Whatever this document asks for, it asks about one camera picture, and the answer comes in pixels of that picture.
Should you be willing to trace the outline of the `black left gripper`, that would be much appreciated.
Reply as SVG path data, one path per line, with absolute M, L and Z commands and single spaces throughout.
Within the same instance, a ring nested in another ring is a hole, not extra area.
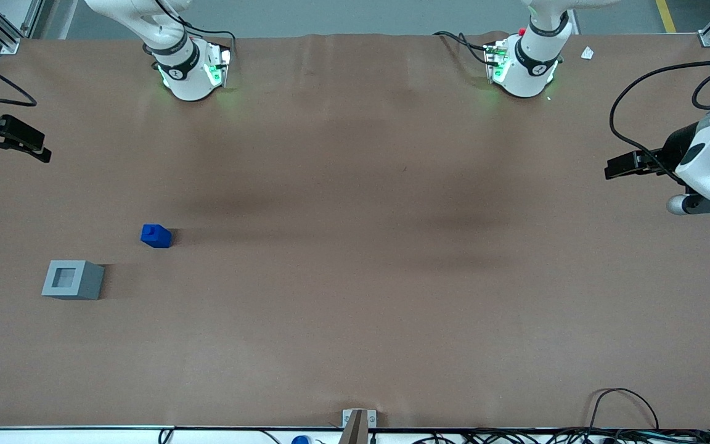
M 674 169 L 682 162 L 697 131 L 698 122 L 696 121 L 674 131 L 667 137 L 663 144 L 663 165 L 668 172 L 673 173 Z M 605 179 L 637 175 L 642 173 L 644 168 L 662 168 L 655 154 L 656 151 L 634 150 L 623 157 L 609 159 L 605 167 Z

